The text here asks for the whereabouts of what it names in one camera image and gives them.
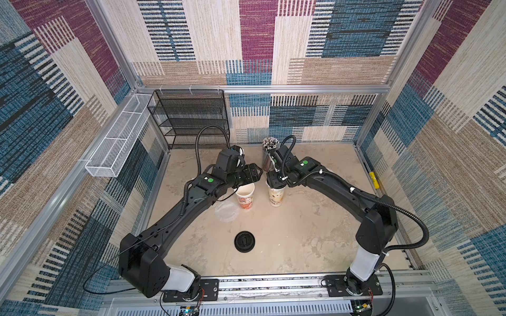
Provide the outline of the beige patterned paper cup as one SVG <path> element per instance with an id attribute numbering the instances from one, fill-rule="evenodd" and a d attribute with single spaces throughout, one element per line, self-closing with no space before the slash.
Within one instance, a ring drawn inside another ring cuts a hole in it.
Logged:
<path id="1" fill-rule="evenodd" d="M 285 193 L 285 188 L 274 188 L 271 186 L 267 186 L 269 193 L 269 201 L 271 206 L 277 208 L 283 202 L 283 197 Z"/>

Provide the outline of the red patterned paper cup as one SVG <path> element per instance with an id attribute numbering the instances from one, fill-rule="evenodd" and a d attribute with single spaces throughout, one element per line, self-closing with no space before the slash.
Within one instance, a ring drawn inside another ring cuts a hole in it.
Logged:
<path id="1" fill-rule="evenodd" d="M 237 201 L 239 206 L 242 209 L 249 210 L 253 205 L 253 196 L 255 191 L 255 184 L 245 184 L 243 186 L 238 187 L 235 195 L 237 197 Z"/>

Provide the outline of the translucent leak-proof paper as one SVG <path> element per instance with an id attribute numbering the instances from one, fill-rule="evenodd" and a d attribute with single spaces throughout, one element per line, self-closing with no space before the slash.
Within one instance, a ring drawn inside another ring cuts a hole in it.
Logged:
<path id="1" fill-rule="evenodd" d="M 215 207 L 215 216 L 224 223 L 230 223 L 234 221 L 239 213 L 240 207 L 232 201 L 222 201 Z"/>

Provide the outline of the black cup lid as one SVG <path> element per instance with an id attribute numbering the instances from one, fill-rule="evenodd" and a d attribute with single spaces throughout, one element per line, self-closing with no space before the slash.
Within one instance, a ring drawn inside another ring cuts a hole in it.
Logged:
<path id="1" fill-rule="evenodd" d="M 254 235 L 249 231 L 238 233 L 234 239 L 234 246 L 241 253 L 248 253 L 253 250 L 255 243 Z"/>

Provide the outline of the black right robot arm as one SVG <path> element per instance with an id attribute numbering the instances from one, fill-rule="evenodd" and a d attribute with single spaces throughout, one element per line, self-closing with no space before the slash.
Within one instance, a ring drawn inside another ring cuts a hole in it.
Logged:
<path id="1" fill-rule="evenodd" d="M 347 292 L 360 296 L 368 289 L 374 273 L 380 269 L 386 255 L 393 250 L 411 250 L 424 246 L 430 237 L 426 224 L 413 213 L 395 205 L 387 195 L 377 197 L 348 183 L 311 157 L 298 159 L 293 155 L 294 145 L 282 142 L 270 150 L 274 169 L 267 174 L 272 188 L 305 186 L 328 197 L 360 223 L 355 235 L 358 250 L 346 271 L 344 283 Z M 399 229 L 398 214 L 414 221 L 422 231 L 419 241 L 411 244 L 391 245 Z"/>

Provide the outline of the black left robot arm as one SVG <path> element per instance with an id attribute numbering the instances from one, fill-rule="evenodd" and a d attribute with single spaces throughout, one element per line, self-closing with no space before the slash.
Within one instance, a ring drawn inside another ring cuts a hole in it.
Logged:
<path id="1" fill-rule="evenodd" d="M 160 220 L 139 235 L 126 235 L 120 243 L 119 276 L 147 298 L 160 292 L 178 292 L 195 300 L 202 292 L 201 276 L 186 265 L 168 265 L 164 259 L 175 241 L 228 189 L 258 182 L 262 169 L 245 161 L 244 150 L 227 144 L 207 169 L 187 181 L 183 197 Z"/>

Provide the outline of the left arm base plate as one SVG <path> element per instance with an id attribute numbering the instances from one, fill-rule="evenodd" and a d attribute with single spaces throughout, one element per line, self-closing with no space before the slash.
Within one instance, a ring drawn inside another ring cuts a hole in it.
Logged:
<path id="1" fill-rule="evenodd" d="M 214 302 L 217 301 L 219 289 L 219 279 L 198 279 L 191 284 L 186 292 L 176 290 L 163 291 L 162 302 L 198 302 L 200 299 L 204 302 Z"/>

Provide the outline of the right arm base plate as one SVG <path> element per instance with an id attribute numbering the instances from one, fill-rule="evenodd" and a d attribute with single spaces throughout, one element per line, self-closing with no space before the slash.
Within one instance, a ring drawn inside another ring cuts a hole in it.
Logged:
<path id="1" fill-rule="evenodd" d="M 327 275 L 320 284 L 327 289 L 329 297 L 370 296 L 370 291 L 373 296 L 383 294 L 376 275 L 372 275 L 366 281 L 361 281 L 353 275 Z"/>

